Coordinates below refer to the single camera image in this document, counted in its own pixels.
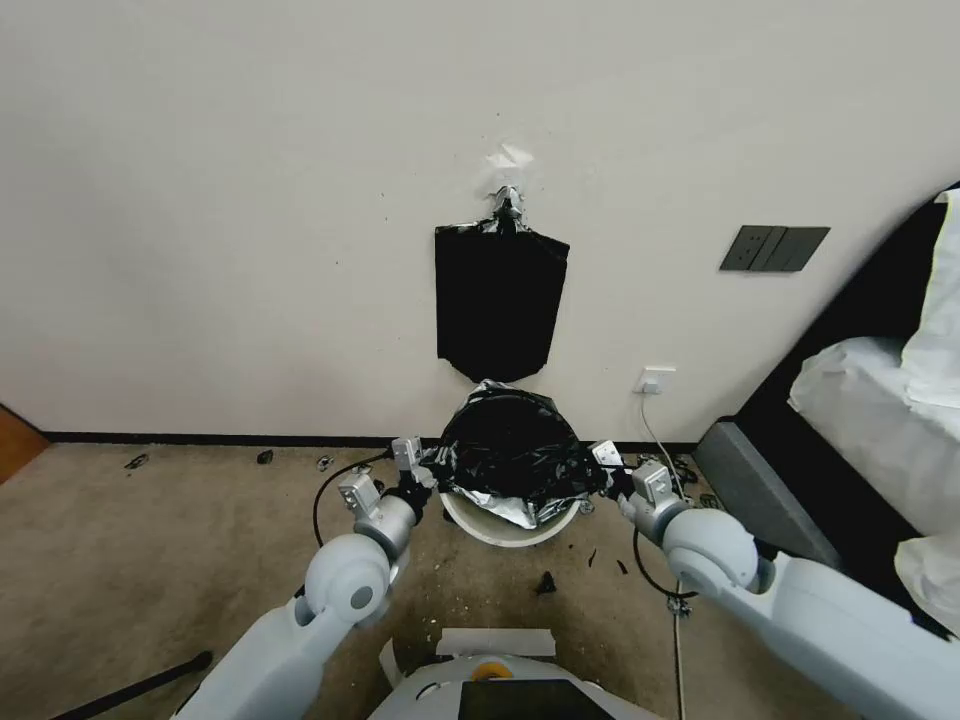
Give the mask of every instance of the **black garbage bag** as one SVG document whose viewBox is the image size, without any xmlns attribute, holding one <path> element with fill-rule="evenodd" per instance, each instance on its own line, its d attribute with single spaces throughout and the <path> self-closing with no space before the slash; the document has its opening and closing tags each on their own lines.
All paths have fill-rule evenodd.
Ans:
<svg viewBox="0 0 960 720">
<path fill-rule="evenodd" d="M 533 375 L 550 354 L 570 246 L 515 213 L 507 201 L 488 220 L 434 233 L 437 357 L 474 382 Z"/>
<path fill-rule="evenodd" d="M 421 464 L 441 492 L 528 529 L 607 481 L 553 400 L 490 380 L 470 393 Z"/>
</svg>

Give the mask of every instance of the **beige carpet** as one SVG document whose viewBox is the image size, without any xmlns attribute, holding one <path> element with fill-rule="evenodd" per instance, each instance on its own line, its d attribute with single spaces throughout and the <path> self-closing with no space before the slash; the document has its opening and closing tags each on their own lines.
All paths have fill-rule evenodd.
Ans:
<svg viewBox="0 0 960 720">
<path fill-rule="evenodd" d="M 259 449 L 60 445 L 0 486 L 0 717 L 49 718 L 201 650 L 220 657 L 289 598 L 314 552 L 310 508 L 325 477 L 317 458 L 334 455 L 336 469 L 372 453 L 277 449 L 257 465 Z M 141 452 L 149 461 L 125 469 Z M 392 484 L 392 464 L 374 476 Z M 328 491 L 324 537 L 351 520 Z M 558 537 L 500 550 L 431 503 L 389 614 L 340 647 L 309 717 L 366 717 L 389 692 L 377 662 L 389 637 L 409 669 L 431 654 L 440 628 L 460 626 L 550 628 L 560 665 L 676 717 L 671 616 L 637 573 L 630 538 L 613 503 L 598 500 Z M 666 582 L 657 550 L 642 549 Z M 537 597 L 546 570 L 558 592 Z M 682 630 L 688 718 L 853 717 L 729 615 L 702 599 L 693 607 Z M 101 717 L 168 718 L 197 680 Z"/>
</svg>

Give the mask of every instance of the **orange ring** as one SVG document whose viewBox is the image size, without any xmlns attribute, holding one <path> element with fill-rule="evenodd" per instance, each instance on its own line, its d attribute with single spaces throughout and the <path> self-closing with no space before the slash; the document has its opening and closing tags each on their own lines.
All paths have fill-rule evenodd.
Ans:
<svg viewBox="0 0 960 720">
<path fill-rule="evenodd" d="M 513 673 L 510 672 L 510 668 L 503 663 L 486 662 L 477 665 L 476 669 L 473 671 L 473 675 L 470 676 L 470 679 L 474 682 L 478 682 L 483 680 L 492 680 L 494 678 L 506 679 L 512 677 Z"/>
</svg>

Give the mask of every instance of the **black stick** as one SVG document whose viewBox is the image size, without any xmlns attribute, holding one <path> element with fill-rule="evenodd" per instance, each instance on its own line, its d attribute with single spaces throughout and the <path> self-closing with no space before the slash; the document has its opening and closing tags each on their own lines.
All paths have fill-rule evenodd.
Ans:
<svg viewBox="0 0 960 720">
<path fill-rule="evenodd" d="M 109 695 L 104 695 L 92 702 L 88 702 L 86 705 L 68 710 L 62 715 L 57 715 L 53 720 L 87 720 L 87 718 L 92 718 L 111 708 L 115 708 L 117 705 L 122 705 L 128 700 L 133 700 L 135 697 L 139 697 L 162 685 L 173 682 L 184 675 L 206 670 L 210 667 L 211 662 L 213 662 L 213 653 L 209 650 L 204 650 L 193 658 L 193 660 L 188 660 L 182 665 L 177 665 L 169 670 L 164 670 L 156 675 L 152 675 L 145 680 L 135 682 L 133 685 L 127 685 L 127 687 L 116 690 Z"/>
</svg>

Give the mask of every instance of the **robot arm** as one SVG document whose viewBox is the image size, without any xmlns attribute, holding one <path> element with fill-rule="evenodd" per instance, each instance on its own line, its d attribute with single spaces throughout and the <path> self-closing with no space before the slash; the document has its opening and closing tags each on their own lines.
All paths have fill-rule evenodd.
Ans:
<svg viewBox="0 0 960 720">
<path fill-rule="evenodd" d="M 594 453 L 602 464 L 622 464 L 601 447 Z M 645 463 L 628 483 L 617 474 L 619 491 L 609 494 L 663 549 L 684 587 L 739 617 L 834 697 L 871 720 L 957 716 L 957 642 L 918 627 L 906 610 L 832 568 L 784 553 L 772 562 L 759 557 L 736 518 L 691 509 L 674 494 L 660 463 Z"/>
<path fill-rule="evenodd" d="M 354 532 L 310 561 L 303 594 L 257 620 L 174 714 L 174 720 L 293 720 L 316 700 L 323 668 L 354 625 L 377 619 L 406 565 L 410 532 L 431 478 L 417 462 L 420 441 L 397 440 L 400 484 L 383 497 L 366 473 L 339 485 Z"/>
</svg>

